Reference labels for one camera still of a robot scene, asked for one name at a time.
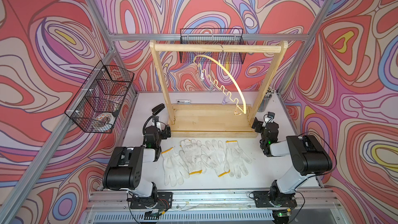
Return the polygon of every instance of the black wire basket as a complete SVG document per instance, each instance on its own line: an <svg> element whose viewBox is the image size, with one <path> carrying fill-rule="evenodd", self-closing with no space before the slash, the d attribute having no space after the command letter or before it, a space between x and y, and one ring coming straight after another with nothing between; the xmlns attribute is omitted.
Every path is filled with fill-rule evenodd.
<svg viewBox="0 0 398 224"><path fill-rule="evenodd" d="M182 28L180 42L182 44L220 44L243 45L242 28ZM207 55L221 64L243 64L246 53L241 52L180 52L181 63L192 63L197 55ZM211 63L204 57L198 57L197 63Z"/></svg>
<svg viewBox="0 0 398 224"><path fill-rule="evenodd" d="M102 65L77 107L68 110L73 99L65 114L84 132L112 133L133 79L131 71Z"/></svg>

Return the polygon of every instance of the wooden clothes rack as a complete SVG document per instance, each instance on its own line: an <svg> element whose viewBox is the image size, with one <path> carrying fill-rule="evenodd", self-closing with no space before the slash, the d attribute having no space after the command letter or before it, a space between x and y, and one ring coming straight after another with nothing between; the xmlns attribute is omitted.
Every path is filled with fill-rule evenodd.
<svg viewBox="0 0 398 224"><path fill-rule="evenodd" d="M269 85L285 55L287 41L279 45L218 45L218 44L157 44L149 42L160 86L169 113L172 137L206 138L255 138L257 132L251 128L254 117L266 95ZM177 105L170 102L169 92L161 66L159 52L242 52L275 54L253 107L246 105L246 114L235 115L234 104L189 104Z"/></svg>

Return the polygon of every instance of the wire hanger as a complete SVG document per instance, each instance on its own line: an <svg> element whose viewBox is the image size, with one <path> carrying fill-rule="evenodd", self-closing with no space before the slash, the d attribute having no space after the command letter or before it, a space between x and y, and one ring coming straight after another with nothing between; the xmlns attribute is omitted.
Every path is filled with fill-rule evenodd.
<svg viewBox="0 0 398 224"><path fill-rule="evenodd" d="M232 96L232 93L231 93L230 91L225 92L225 86L224 86L224 85L219 86L219 85L218 85L218 80L216 80L216 79L213 80L213 79L211 78L210 74L207 74L206 69L203 69L203 68L202 68L202 64L196 63L196 62L195 62L195 60L196 60L197 57L204 57L204 58L207 58L207 59L211 60L212 62L216 63L218 66L220 66L220 67L222 68L222 70L224 70L224 72L231 78L232 82L234 83L236 89L237 89L238 92L239 92L240 98L242 99L243 109L238 105L238 103L239 103L239 99L238 99L238 98L232 99L232 97L231 97L231 96ZM213 59L213 58L211 58L211 57L209 57L209 56L197 55L197 56L194 57L193 63L195 63L195 65L200 69L201 74L203 73L203 74L205 75L205 77L207 77L207 78L210 80L210 82L211 82L216 88L218 88L218 90L222 90L222 92L223 92L226 96L228 96L228 94L229 94L229 99L230 99L232 102L236 102L236 108L235 108L234 115L241 115L241 113L238 113L238 109L241 110L243 114L246 114L246 101L245 101L245 98L243 97L242 91L240 90L240 87L238 86L238 84L236 83L236 81L235 81L235 79L232 77L232 75L228 72L228 70L227 70L224 66L221 65L220 62L216 61L215 59Z"/></svg>

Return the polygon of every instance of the black mounting plate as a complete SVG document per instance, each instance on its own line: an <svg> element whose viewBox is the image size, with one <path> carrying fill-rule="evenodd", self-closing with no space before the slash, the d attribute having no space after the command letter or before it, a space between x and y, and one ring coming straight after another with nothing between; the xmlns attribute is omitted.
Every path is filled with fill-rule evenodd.
<svg viewBox="0 0 398 224"><path fill-rule="evenodd" d="M172 207L172 201L173 201L173 193L172 192L158 192L158 202L156 206L154 206L151 209L165 209L165 208L171 208ZM132 198L130 202L130 209L148 209L144 205L145 203L145 198Z"/></svg>
<svg viewBox="0 0 398 224"><path fill-rule="evenodd" d="M269 197L268 197L268 192L269 191L253 191L253 198L256 203L256 208L274 208L276 204L280 204L281 206L278 207L287 207L287 208L295 208L297 207L297 202L296 199L292 199L292 197L280 197L277 199L276 202L274 202L274 205L272 205L269 202Z"/></svg>

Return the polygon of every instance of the swirly patterned wall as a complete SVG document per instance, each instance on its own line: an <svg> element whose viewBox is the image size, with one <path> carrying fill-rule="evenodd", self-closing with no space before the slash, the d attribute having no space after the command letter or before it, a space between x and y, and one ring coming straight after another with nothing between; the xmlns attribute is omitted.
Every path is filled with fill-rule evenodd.
<svg viewBox="0 0 398 224"><path fill-rule="evenodd" d="M179 33L180 28L242 27L245 33L307 33L324 0L97 0L112 33ZM249 42L249 44L278 42ZM160 85L147 41L121 41L117 49L129 70L135 72L139 91L159 91ZM277 86L300 42L289 42L278 74ZM242 89L256 90L272 59L269 54L248 54L243 65L228 70ZM176 52L161 54L170 91L208 90L193 64L181 64ZM209 68L233 90L232 81L217 66Z"/></svg>
<svg viewBox="0 0 398 224"><path fill-rule="evenodd" d="M354 223L398 223L397 13L398 0L337 0L283 94L298 131L336 153L323 182Z"/></svg>
<svg viewBox="0 0 398 224"><path fill-rule="evenodd" d="M0 204L106 52L84 0L0 0ZM112 134L72 126L13 223L77 222L131 100Z"/></svg>

